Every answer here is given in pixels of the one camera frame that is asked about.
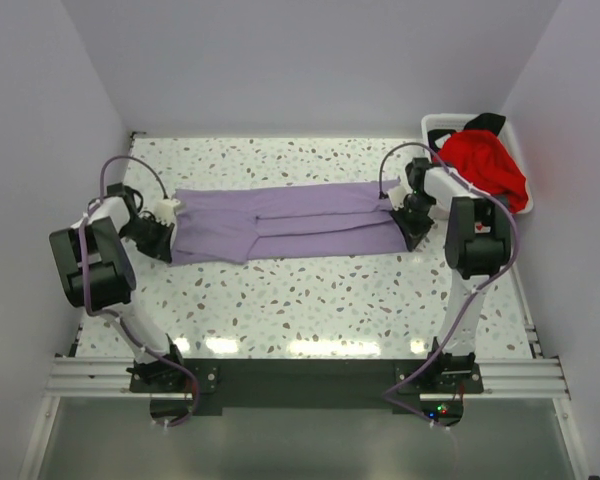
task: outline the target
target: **gray wall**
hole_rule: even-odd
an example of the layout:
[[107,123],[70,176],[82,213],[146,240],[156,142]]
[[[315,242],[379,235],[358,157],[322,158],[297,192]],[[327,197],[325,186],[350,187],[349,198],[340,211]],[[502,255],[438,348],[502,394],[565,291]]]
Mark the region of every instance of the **gray wall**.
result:
[[600,471],[600,0],[562,1],[505,112],[536,205],[523,225],[520,270]]
[[153,134],[404,135],[499,110],[559,0],[64,0]]
[[47,237],[125,142],[59,0],[0,0],[0,479],[17,477],[50,361],[77,326]]

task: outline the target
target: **wrinkled fabric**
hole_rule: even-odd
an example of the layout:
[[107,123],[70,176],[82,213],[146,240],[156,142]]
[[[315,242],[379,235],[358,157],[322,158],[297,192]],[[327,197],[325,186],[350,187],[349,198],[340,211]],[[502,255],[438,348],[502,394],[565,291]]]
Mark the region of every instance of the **wrinkled fabric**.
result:
[[[387,182],[389,189],[398,181]],[[177,190],[172,264],[397,253],[404,238],[378,183],[235,191]]]

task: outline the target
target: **folded purple cloth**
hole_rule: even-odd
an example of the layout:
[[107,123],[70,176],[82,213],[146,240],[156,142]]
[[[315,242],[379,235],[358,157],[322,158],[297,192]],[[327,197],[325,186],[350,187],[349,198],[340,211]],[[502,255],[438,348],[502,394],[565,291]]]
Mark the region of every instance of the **folded purple cloth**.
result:
[[[388,182],[386,188],[397,185]],[[404,238],[377,182],[236,191],[177,190],[173,265],[397,253]]]

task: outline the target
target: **gray floor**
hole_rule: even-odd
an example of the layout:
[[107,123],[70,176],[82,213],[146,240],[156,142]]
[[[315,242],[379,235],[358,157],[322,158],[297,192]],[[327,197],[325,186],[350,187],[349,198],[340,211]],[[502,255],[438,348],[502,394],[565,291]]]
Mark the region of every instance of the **gray floor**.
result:
[[45,480],[573,479],[550,401],[474,400],[457,457],[447,433],[389,411],[232,409],[165,433],[147,400],[73,399],[54,428]]

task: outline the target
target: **speckled tabletop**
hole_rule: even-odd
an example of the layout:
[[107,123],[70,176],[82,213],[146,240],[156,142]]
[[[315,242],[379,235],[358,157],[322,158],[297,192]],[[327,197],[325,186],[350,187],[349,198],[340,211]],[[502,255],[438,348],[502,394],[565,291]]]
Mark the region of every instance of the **speckled tabletop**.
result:
[[[397,139],[136,138],[167,189],[247,189],[375,180]],[[396,178],[417,149],[387,162]],[[160,191],[142,167],[125,183],[151,206]],[[185,357],[421,358],[444,320],[451,271],[446,222],[416,252],[277,259],[169,267],[126,244],[139,299]],[[489,291],[477,332],[478,358],[531,358],[515,278]],[[129,357],[116,332],[84,317],[77,356]]]

